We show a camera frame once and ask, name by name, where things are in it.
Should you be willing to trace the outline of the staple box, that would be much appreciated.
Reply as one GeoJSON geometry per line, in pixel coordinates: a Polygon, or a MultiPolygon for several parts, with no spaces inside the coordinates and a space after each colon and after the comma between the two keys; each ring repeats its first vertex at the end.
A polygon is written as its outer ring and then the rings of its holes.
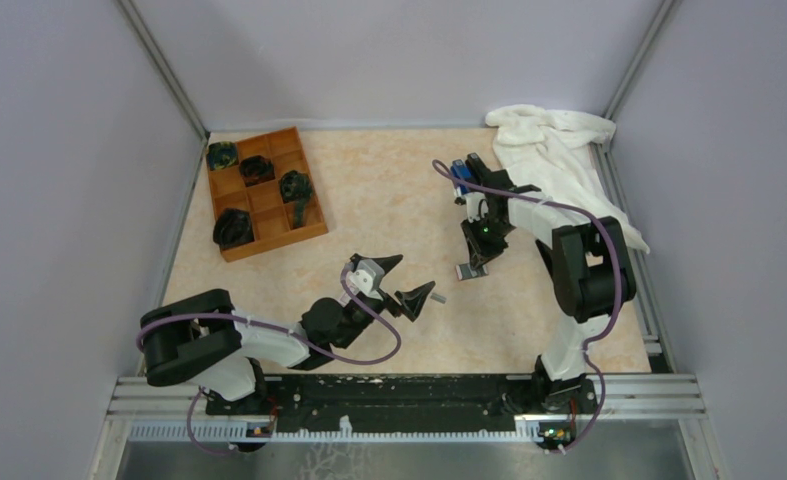
{"type": "Polygon", "coordinates": [[[486,277],[489,275],[488,270],[485,266],[475,268],[468,263],[458,264],[455,267],[455,272],[459,281],[472,280],[476,278],[486,277]]]}

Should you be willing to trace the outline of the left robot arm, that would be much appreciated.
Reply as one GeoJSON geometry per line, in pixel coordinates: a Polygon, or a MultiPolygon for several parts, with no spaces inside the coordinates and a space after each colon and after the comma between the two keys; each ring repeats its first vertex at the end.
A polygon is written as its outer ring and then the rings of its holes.
{"type": "Polygon", "coordinates": [[[372,361],[383,363],[403,343],[386,317],[416,321],[436,286],[429,281],[410,291],[384,291],[384,278],[402,259],[352,255],[340,274],[342,296],[316,300],[290,325],[243,312],[225,289],[152,310],[141,317],[135,340],[144,356],[147,382],[154,387],[192,383],[254,414],[269,399],[259,371],[261,360],[297,371],[312,371],[332,361],[354,365],[356,359],[340,352],[375,322],[395,340],[389,353],[372,361]]]}

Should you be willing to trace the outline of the blue stapler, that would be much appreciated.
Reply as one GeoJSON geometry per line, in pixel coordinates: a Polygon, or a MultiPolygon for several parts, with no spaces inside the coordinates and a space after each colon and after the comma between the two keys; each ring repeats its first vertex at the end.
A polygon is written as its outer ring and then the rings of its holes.
{"type": "Polygon", "coordinates": [[[463,160],[456,159],[452,162],[451,173],[453,178],[456,179],[456,186],[459,188],[465,188],[469,184],[476,183],[472,171],[463,160]]]}

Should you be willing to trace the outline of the black stapler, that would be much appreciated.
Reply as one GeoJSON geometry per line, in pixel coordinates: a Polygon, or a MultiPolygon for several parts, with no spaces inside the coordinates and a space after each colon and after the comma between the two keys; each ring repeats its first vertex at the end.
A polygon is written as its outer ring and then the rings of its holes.
{"type": "Polygon", "coordinates": [[[475,183],[479,185],[488,185],[492,182],[495,172],[485,164],[478,154],[468,154],[465,159],[465,164],[471,172],[471,177],[475,183]]]}

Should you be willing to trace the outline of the orange wooden divided tray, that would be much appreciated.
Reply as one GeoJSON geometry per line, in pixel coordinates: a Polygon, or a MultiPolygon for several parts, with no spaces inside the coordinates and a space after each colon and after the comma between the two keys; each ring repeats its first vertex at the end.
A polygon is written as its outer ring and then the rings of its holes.
{"type": "Polygon", "coordinates": [[[277,248],[324,235],[328,226],[318,201],[307,156],[299,131],[289,127],[249,138],[234,140],[239,162],[230,168],[210,171],[206,163],[207,179],[214,212],[214,226],[218,216],[227,208],[246,210],[252,218],[253,242],[221,250],[227,262],[238,261],[277,248]],[[239,173],[239,163],[254,155],[262,155],[274,165],[275,179],[246,187],[239,173]],[[279,193],[279,180],[290,170],[310,176],[313,196],[307,202],[284,203],[279,193]]]}

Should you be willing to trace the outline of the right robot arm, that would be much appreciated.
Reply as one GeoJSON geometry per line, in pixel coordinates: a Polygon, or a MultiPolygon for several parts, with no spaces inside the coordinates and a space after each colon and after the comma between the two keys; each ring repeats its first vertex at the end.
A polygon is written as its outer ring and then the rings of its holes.
{"type": "Polygon", "coordinates": [[[580,399],[586,383],[585,345],[607,331],[613,314],[636,293],[620,222],[565,208],[534,185],[517,186],[507,171],[475,157],[453,163],[455,201],[466,208],[461,229],[469,259],[460,279],[475,278],[507,248],[507,236],[525,230],[553,283],[563,313],[547,349],[538,356],[529,402],[557,412],[580,399]]]}

